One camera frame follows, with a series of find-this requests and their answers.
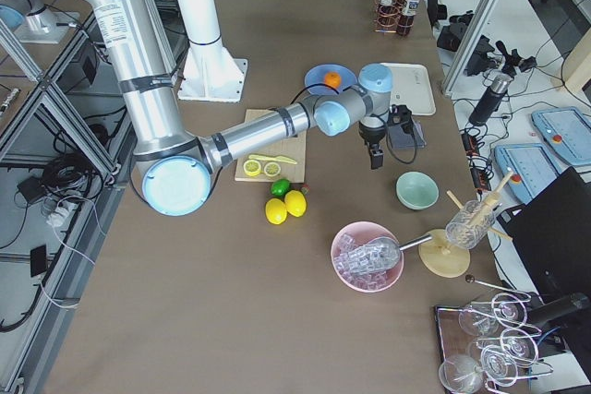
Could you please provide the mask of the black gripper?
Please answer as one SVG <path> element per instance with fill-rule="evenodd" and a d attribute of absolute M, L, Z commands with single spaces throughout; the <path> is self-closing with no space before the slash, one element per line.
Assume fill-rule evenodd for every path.
<path fill-rule="evenodd" d="M 376 147 L 380 145 L 386 136 L 387 126 L 384 120 L 378 116 L 366 116 L 359 121 L 358 131 L 368 146 L 370 169 L 381 168 L 383 166 L 383 151 L 381 148 Z"/>

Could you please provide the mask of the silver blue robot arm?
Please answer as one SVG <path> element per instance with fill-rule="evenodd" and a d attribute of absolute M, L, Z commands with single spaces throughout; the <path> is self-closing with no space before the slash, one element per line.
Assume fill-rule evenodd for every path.
<path fill-rule="evenodd" d="M 147 203 L 167 216 L 199 209 L 212 175 L 232 161 L 311 127 L 335 136 L 366 125 L 390 107 L 392 72 L 364 66 L 344 92 L 311 95 L 209 137 L 183 126 L 174 60 L 153 0 L 85 0 L 94 12 L 138 140 L 134 157 Z M 189 99 L 232 101 L 245 69 L 223 47 L 213 0 L 178 0 L 190 42 L 183 92 Z"/>

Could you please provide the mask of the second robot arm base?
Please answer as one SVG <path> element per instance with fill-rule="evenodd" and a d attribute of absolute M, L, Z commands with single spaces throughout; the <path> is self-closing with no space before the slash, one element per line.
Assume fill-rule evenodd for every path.
<path fill-rule="evenodd" d="M 58 44 L 76 27 L 77 12 L 54 12 L 43 0 L 1 0 L 1 20 L 23 43 Z"/>

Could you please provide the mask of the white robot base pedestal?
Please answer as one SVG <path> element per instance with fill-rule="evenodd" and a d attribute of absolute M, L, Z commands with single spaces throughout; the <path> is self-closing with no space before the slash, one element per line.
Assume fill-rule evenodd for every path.
<path fill-rule="evenodd" d="M 223 45 L 214 0 L 177 0 L 189 40 L 179 89 L 181 100 L 240 101 L 246 59 L 234 59 Z"/>

